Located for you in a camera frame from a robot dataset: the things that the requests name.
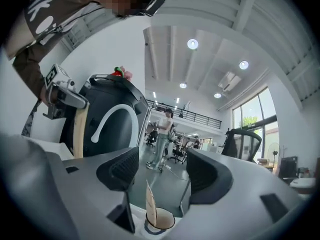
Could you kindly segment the white round container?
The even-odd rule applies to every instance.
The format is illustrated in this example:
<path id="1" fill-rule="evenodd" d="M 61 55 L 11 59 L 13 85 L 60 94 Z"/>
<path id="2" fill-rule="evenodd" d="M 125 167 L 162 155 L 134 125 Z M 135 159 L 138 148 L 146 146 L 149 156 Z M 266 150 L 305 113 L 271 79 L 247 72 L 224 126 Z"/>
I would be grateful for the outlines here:
<path id="1" fill-rule="evenodd" d="M 311 195 L 316 189 L 316 179 L 314 177 L 296 178 L 289 186 L 301 195 Z"/>

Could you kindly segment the black standing fan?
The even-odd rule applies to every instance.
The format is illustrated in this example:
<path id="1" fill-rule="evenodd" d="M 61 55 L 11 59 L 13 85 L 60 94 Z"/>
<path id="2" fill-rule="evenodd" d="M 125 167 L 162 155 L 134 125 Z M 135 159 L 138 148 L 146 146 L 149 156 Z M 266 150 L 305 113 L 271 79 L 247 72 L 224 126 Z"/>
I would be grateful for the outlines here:
<path id="1" fill-rule="evenodd" d="M 279 156 L 281 155 L 281 147 L 277 142 L 273 142 L 268 148 L 268 157 L 272 159 L 272 171 L 277 167 Z"/>

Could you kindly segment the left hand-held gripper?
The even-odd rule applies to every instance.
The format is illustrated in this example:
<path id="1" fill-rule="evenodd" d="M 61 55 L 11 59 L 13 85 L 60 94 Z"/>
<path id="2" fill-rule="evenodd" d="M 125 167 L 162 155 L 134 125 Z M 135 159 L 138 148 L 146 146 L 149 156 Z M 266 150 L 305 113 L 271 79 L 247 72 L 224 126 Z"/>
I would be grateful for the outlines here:
<path id="1" fill-rule="evenodd" d="M 85 109 L 89 104 L 85 97 L 74 92 L 75 82 L 58 64 L 53 64 L 44 78 L 44 83 L 48 112 L 43 115 L 51 120 L 63 118 L 67 106 Z"/>

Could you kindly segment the black monitor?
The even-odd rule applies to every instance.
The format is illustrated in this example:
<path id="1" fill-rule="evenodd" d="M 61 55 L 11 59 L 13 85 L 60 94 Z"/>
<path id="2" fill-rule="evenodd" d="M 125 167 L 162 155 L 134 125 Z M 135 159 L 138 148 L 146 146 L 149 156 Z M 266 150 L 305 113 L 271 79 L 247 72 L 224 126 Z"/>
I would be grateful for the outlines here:
<path id="1" fill-rule="evenodd" d="M 280 161 L 278 177 L 281 179 L 296 178 L 297 176 L 298 157 L 284 157 Z"/>

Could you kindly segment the white cup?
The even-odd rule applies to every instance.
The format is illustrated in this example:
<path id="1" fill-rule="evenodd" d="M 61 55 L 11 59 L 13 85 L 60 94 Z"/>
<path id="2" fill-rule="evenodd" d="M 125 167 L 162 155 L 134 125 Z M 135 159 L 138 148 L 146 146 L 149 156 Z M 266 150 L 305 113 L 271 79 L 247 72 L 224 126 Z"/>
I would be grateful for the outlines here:
<path id="1" fill-rule="evenodd" d="M 176 224 L 176 218 L 167 209 L 156 207 L 154 213 L 147 213 L 144 230 L 151 236 L 161 236 Z"/>

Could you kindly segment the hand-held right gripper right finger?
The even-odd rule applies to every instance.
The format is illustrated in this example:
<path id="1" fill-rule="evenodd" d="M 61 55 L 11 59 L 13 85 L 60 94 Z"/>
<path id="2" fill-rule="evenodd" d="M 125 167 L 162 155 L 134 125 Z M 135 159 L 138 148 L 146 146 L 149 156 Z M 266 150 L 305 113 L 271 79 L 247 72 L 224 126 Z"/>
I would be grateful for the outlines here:
<path id="1" fill-rule="evenodd" d="M 276 240 L 303 208 L 301 197 L 253 162 L 190 149 L 189 208 L 172 240 Z"/>

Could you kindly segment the red and green plush toy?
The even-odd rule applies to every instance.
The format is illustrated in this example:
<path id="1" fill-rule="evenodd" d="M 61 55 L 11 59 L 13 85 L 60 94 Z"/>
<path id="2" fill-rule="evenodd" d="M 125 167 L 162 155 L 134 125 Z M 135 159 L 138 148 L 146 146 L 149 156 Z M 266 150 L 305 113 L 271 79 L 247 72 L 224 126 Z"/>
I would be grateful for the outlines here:
<path id="1" fill-rule="evenodd" d="M 128 80 L 129 82 L 131 81 L 133 74 L 126 70 L 123 66 L 116 66 L 114 68 L 114 72 L 111 73 L 112 76 L 117 76 L 117 77 L 122 77 L 126 80 Z"/>

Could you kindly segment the person's brown printed shirt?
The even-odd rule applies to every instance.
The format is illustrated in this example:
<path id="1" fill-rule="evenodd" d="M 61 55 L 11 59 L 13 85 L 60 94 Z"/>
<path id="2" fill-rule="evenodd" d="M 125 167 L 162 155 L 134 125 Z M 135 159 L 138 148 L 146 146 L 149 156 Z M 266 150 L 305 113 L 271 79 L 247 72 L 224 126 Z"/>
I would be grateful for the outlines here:
<path id="1" fill-rule="evenodd" d="M 96 4 L 89 0 L 30 0 L 4 43 L 8 58 L 36 43 L 44 46 L 51 39 L 60 39 L 76 24 L 78 17 Z"/>

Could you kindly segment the tall black-framed window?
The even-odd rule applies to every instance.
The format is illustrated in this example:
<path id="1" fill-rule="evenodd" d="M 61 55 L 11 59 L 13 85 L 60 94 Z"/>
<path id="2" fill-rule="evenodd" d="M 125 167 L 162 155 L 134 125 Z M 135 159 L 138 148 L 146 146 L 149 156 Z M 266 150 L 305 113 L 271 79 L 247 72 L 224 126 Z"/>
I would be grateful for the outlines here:
<path id="1" fill-rule="evenodd" d="M 274 156 L 269 150 L 272 143 L 279 143 L 279 127 L 274 102 L 268 88 L 232 111 L 232 127 L 252 127 L 252 131 L 262 138 L 261 146 L 254 157 L 272 162 Z"/>

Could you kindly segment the black mezzanine railing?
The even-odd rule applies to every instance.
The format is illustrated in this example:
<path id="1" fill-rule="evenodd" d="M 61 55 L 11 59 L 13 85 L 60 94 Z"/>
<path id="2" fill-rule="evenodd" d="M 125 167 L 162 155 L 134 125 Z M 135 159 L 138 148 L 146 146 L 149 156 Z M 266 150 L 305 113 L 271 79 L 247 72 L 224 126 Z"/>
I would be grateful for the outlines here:
<path id="1" fill-rule="evenodd" d="M 222 123 L 221 120 L 211 118 L 195 112 L 191 112 L 185 109 L 173 107 L 165 103 L 158 103 L 148 99 L 146 101 L 151 110 L 155 110 L 158 112 L 165 112 L 166 109 L 171 109 L 173 112 L 173 117 L 185 119 L 185 120 L 195 122 L 201 125 L 205 125 L 214 129 L 219 129 L 219 130 L 221 129 L 221 123 Z"/>

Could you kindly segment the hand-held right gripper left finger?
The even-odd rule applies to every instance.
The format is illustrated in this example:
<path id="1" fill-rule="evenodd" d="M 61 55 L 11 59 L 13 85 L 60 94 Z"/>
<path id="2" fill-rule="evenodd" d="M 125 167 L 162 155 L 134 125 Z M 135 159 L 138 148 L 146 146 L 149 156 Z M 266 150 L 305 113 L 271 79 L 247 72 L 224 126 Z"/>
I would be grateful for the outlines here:
<path id="1" fill-rule="evenodd" d="M 56 187 L 71 224 L 58 240 L 141 240 L 135 235 L 128 189 L 139 168 L 139 148 L 95 156 L 56 158 Z"/>

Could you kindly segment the person's left forearm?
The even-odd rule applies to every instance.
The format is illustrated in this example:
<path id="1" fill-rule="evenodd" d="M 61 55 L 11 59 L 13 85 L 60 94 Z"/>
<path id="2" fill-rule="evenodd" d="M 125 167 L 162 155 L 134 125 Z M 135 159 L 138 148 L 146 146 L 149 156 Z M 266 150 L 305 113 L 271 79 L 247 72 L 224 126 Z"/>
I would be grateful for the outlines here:
<path id="1" fill-rule="evenodd" d="M 48 105 L 46 99 L 45 79 L 40 70 L 42 59 L 56 46 L 56 42 L 47 42 L 45 45 L 37 42 L 18 53 L 13 67 L 38 101 Z"/>

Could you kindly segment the ceiling air conditioner unit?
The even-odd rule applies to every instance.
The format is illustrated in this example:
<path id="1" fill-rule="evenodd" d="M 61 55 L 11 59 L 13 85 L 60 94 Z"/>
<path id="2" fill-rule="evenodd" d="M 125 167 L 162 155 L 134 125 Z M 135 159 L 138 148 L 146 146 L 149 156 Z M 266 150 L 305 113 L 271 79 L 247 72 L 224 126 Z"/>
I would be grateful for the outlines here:
<path id="1" fill-rule="evenodd" d="M 233 72 L 228 71 L 218 84 L 224 92 L 231 91 L 242 79 Z"/>

